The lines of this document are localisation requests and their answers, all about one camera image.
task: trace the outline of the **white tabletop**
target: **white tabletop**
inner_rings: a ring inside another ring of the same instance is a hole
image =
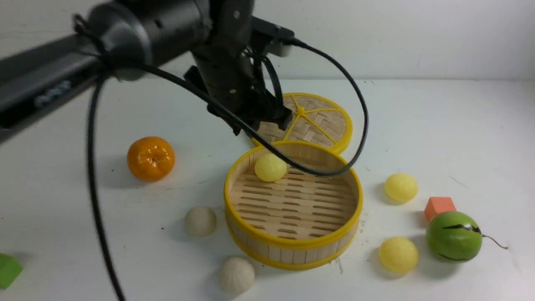
[[[236,300],[533,300],[535,296],[535,85],[506,81],[359,81],[370,110],[368,142],[355,165],[364,190],[360,228],[335,262],[305,272],[255,263],[255,285]],[[344,81],[294,80],[285,92],[309,92],[362,116]],[[96,240],[85,169],[89,94],[0,147],[0,252],[24,271],[4,291],[12,300],[113,300]],[[130,175],[125,154],[138,138],[168,140],[177,165],[144,185]],[[97,131],[97,165],[105,227],[129,301],[229,300],[214,275],[243,253],[223,223],[223,181],[250,148],[205,104],[164,80],[107,84]],[[413,201],[384,202],[382,183],[407,172],[419,183]],[[488,239],[473,260],[433,259],[422,210],[430,196],[450,196]],[[182,222],[194,206],[215,207],[215,234],[192,239]],[[414,240],[418,267],[393,280],[376,249],[392,236]]]

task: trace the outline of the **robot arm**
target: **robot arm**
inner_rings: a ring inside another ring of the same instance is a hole
[[[253,6],[254,0],[115,0],[95,6],[87,25],[111,62],[161,66],[191,51],[196,66],[186,80],[253,128],[265,121],[285,129],[291,111],[266,90],[259,58],[287,55],[282,40],[293,32],[253,17]],[[74,34],[1,60],[0,143],[90,88],[110,68],[100,54],[95,40]],[[117,69],[116,76],[131,81],[143,72]]]

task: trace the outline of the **white wall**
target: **white wall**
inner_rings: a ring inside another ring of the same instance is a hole
[[[98,2],[0,0],[0,56],[70,33],[71,13]],[[255,15],[294,30],[356,78],[535,79],[534,0],[257,0]],[[340,76],[294,50],[274,59],[282,78]],[[166,68],[182,74],[191,63]]]

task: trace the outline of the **toy fruit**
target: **toy fruit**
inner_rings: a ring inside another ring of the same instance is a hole
[[[394,201],[405,203],[418,193],[418,183],[407,174],[393,174],[386,179],[385,192]]]
[[[481,249],[483,237],[508,249],[492,237],[483,235],[471,217],[456,211],[435,216],[427,226],[426,236],[431,252],[439,259],[449,262],[465,262],[474,258]]]
[[[274,154],[263,155],[255,163],[256,176],[265,182],[280,180],[288,170],[288,164]]]
[[[173,148],[159,137],[145,137],[134,142],[128,150],[126,160],[134,176],[149,182],[167,176],[175,163]]]
[[[0,254],[0,289],[7,289],[22,272],[22,266],[13,257]]]
[[[392,237],[381,244],[379,261],[390,272],[406,274],[418,264],[418,249],[404,237]]]

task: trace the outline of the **white ball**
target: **white ball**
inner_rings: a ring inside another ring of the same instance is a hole
[[[186,214],[186,232],[193,236],[206,236],[216,230],[216,214],[209,207],[195,207]]]
[[[231,257],[219,272],[219,285],[228,294],[239,295],[246,292],[255,282],[255,268],[243,257]]]

